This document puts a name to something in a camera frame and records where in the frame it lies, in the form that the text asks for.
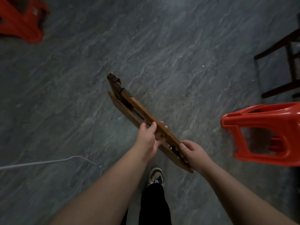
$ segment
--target wooden tool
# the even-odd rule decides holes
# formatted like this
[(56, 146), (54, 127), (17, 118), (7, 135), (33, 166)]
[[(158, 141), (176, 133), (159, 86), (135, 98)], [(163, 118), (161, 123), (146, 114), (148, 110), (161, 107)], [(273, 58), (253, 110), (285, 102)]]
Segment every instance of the wooden tool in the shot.
[(167, 143), (162, 144), (159, 149), (177, 166), (193, 173), (190, 165), (181, 158), (179, 152), (180, 141), (169, 132), (156, 118), (147, 112), (147, 110), (121, 85), (121, 80), (113, 73), (107, 75), (112, 92), (108, 92), (114, 106), (121, 111), (124, 116), (131, 121), (137, 128), (143, 121), (150, 126), (152, 122), (157, 124), (157, 132), (166, 138)]

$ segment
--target dark wooden chair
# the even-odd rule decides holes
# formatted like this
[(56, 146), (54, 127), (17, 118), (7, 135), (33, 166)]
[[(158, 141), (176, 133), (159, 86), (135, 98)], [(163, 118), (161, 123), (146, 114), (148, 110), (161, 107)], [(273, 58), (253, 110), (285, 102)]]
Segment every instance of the dark wooden chair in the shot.
[[(270, 53), (273, 53), (274, 51), (284, 46), (287, 51), (287, 60), (290, 66), (292, 82), (263, 93), (261, 95), (263, 99), (284, 93), (286, 91), (294, 90), (296, 88), (300, 88), (300, 79), (296, 79), (296, 65), (295, 65), (295, 59), (296, 58), (300, 59), (300, 52), (294, 54), (292, 49), (292, 42), (300, 42), (300, 13), (298, 13), (297, 18), (299, 24), (299, 28), (297, 30), (293, 31), (291, 34), (287, 35), (286, 37), (284, 37), (283, 39), (281, 39), (280, 41), (272, 45), (269, 49), (254, 56), (254, 60), (258, 60), (265, 56), (268, 56)], [(296, 97), (300, 97), (300, 93), (293, 95), (293, 98)]]

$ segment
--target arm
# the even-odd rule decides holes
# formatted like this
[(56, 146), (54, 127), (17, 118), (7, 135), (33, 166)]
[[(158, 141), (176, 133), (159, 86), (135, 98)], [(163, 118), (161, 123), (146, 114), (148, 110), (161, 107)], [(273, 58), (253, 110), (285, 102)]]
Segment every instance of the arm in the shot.
[(215, 164), (198, 144), (184, 140), (180, 148), (191, 166), (211, 185), (233, 224), (296, 224)]
[(146, 165), (164, 140), (156, 123), (142, 123), (133, 147), (85, 192), (62, 208), (50, 224), (121, 224)]

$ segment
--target shoe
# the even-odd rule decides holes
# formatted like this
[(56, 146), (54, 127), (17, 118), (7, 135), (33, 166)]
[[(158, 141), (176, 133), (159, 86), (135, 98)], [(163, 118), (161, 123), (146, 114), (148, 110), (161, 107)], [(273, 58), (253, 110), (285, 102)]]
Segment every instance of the shoe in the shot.
[(153, 184), (153, 183), (159, 183), (162, 186), (165, 186), (165, 182), (164, 182), (164, 179), (163, 179), (163, 172), (158, 167), (153, 168), (152, 171), (149, 174), (148, 186)]

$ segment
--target plastic stool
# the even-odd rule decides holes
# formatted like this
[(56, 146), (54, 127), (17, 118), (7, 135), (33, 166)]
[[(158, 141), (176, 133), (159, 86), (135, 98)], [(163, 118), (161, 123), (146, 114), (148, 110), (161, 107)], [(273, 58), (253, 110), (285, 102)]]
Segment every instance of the plastic stool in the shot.
[[(221, 127), (230, 130), (238, 151), (233, 155), (240, 161), (253, 161), (281, 166), (300, 166), (300, 102), (276, 105), (255, 105), (221, 118)], [(252, 153), (240, 128), (266, 128), (272, 137), (270, 151), (276, 155)]]
[(39, 21), (49, 13), (48, 7), (41, 0), (28, 0), (28, 7), (22, 14), (10, 2), (0, 0), (0, 34), (18, 36), (29, 43), (42, 41), (44, 34), (39, 29)]

